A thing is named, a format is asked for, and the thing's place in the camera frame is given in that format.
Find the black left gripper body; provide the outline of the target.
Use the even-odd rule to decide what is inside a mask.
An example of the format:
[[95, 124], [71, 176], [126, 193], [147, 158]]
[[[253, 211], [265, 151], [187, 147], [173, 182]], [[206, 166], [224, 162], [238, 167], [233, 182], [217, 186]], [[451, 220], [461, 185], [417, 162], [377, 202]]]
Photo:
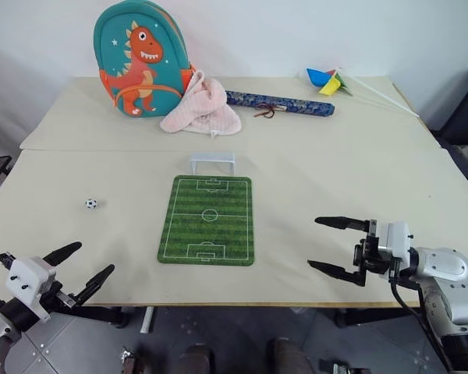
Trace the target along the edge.
[[40, 306], [47, 312], [68, 312], [79, 306], [74, 295], [62, 291], [62, 283], [54, 281], [48, 291], [40, 298]]

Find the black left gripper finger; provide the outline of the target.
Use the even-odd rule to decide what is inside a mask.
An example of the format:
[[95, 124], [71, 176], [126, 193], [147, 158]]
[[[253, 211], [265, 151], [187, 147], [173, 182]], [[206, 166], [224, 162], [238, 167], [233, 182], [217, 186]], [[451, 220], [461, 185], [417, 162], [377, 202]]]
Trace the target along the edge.
[[46, 255], [43, 260], [50, 266], [58, 266], [82, 247], [81, 242], [73, 242]]
[[88, 301], [95, 293], [97, 293], [107, 278], [115, 270], [114, 264], [109, 264], [102, 271], [95, 274], [86, 284], [85, 288], [75, 296], [75, 306], [82, 306]]

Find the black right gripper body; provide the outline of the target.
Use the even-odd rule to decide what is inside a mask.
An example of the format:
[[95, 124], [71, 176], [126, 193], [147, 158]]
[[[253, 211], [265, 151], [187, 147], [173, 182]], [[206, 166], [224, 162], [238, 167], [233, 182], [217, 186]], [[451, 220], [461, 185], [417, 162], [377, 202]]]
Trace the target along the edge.
[[355, 245], [353, 265], [357, 266], [358, 271], [354, 274], [360, 281], [366, 280], [367, 272], [384, 275], [390, 268], [392, 255], [386, 250], [380, 250], [380, 238], [376, 235], [377, 221], [358, 221], [355, 229], [367, 235]]

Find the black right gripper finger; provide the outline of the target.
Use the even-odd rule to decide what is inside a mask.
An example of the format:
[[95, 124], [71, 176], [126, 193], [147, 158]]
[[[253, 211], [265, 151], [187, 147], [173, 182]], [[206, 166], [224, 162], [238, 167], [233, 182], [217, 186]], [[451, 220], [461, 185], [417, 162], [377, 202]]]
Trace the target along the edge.
[[358, 270], [350, 273], [347, 272], [345, 268], [330, 263], [323, 263], [314, 260], [307, 260], [307, 263], [314, 269], [319, 270], [334, 279], [349, 282], [359, 287], [364, 287], [366, 284], [366, 270], [361, 266]]
[[353, 229], [366, 233], [370, 230], [370, 221], [361, 221], [349, 217], [316, 217], [314, 222], [339, 230]]

